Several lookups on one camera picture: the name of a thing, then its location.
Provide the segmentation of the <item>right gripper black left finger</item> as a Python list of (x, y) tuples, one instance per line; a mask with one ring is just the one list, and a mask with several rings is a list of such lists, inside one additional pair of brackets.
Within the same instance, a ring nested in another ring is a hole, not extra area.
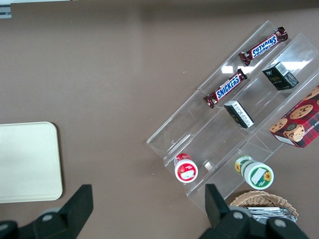
[(82, 185), (58, 211), (48, 211), (26, 226), (1, 221), (2, 239), (75, 239), (93, 211), (92, 185)]

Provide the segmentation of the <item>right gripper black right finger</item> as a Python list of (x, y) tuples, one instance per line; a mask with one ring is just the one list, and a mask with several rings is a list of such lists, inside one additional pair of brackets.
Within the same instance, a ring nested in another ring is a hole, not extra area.
[(205, 209), (211, 227), (201, 239), (307, 239), (296, 223), (285, 218), (270, 218), (266, 224), (243, 211), (231, 210), (215, 184), (205, 185)]

